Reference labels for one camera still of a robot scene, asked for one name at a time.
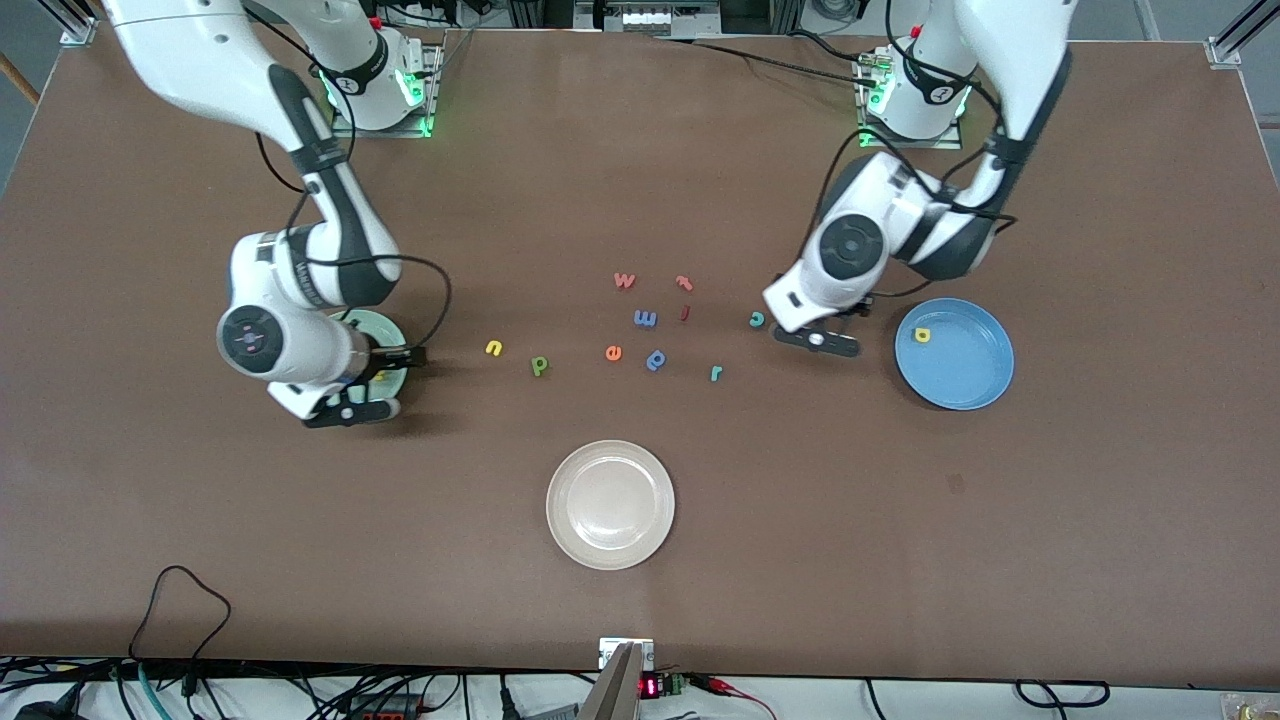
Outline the grey connector box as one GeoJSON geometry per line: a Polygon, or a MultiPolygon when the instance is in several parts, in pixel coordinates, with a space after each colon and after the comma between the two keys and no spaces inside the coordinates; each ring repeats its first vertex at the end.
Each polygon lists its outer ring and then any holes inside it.
{"type": "Polygon", "coordinates": [[[573,0],[573,29],[699,38],[723,29],[719,0],[573,0]]]}

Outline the aluminium frame post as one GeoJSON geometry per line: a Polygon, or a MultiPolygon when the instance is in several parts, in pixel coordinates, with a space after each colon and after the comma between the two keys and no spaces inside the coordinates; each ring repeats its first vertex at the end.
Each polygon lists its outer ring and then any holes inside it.
{"type": "Polygon", "coordinates": [[[100,22],[99,0],[35,0],[60,27],[59,45],[83,47],[92,42],[100,22]]]}
{"type": "Polygon", "coordinates": [[[1249,0],[1222,29],[1204,41],[1210,67],[1239,67],[1242,50],[1276,19],[1280,19],[1280,0],[1249,0]]]}

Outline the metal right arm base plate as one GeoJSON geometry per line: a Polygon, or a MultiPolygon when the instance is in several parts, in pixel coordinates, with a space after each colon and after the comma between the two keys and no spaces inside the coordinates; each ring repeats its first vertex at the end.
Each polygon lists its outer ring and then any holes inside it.
{"type": "Polygon", "coordinates": [[[442,74],[442,46],[419,38],[393,38],[387,59],[369,79],[324,79],[334,110],[333,128],[360,137],[424,138],[434,129],[442,74]]]}

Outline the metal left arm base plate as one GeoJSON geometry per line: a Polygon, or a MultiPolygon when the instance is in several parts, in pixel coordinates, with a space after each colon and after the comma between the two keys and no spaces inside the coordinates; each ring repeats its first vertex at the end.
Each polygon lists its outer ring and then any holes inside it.
{"type": "Polygon", "coordinates": [[[870,86],[860,86],[855,92],[858,124],[884,137],[865,138],[864,145],[954,150],[963,146],[960,118],[969,87],[928,81],[922,91],[905,74],[899,54],[887,46],[860,54],[852,69],[858,79],[870,81],[870,86]]]}

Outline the brown wooden stick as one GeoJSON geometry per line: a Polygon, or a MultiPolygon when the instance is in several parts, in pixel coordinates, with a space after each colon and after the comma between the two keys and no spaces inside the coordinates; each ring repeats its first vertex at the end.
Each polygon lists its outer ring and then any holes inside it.
{"type": "Polygon", "coordinates": [[[15,90],[32,105],[37,106],[41,92],[26,78],[23,72],[0,51],[0,73],[10,81],[15,90]]]}

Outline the green plate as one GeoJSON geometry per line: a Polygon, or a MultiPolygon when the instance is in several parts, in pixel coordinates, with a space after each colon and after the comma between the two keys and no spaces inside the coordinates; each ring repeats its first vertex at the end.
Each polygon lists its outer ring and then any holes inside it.
{"type": "MultiPolygon", "coordinates": [[[[399,327],[390,318],[380,313],[351,309],[333,314],[332,318],[352,325],[361,333],[367,334],[372,341],[376,341],[380,346],[401,346],[406,343],[406,337],[399,327]]],[[[407,369],[388,372],[385,382],[371,383],[371,378],[362,387],[349,387],[347,395],[357,404],[369,400],[396,398],[404,384],[407,374],[407,369]]]]}

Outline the blue plate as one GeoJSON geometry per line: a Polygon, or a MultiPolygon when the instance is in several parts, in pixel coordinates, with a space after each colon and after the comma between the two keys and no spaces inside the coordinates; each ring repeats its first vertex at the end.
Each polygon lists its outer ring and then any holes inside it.
{"type": "Polygon", "coordinates": [[[931,299],[910,309],[895,332],[893,355],[911,391],[952,411],[993,404],[1015,374],[1009,333],[995,315],[963,299],[931,299]],[[932,329],[928,345],[914,341],[916,327],[932,329]]]}

